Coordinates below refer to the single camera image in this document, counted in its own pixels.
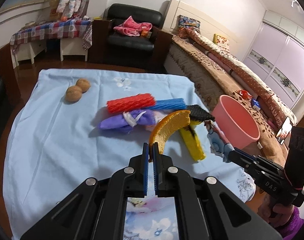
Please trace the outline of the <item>person's right hand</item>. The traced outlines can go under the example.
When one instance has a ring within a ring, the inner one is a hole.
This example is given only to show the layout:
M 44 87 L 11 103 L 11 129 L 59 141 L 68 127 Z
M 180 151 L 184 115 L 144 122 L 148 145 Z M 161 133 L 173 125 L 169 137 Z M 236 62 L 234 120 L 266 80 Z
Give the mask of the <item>person's right hand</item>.
M 293 217 L 296 207 L 294 205 L 273 205 L 272 202 L 271 196 L 266 194 L 257 214 L 274 228 L 286 225 Z

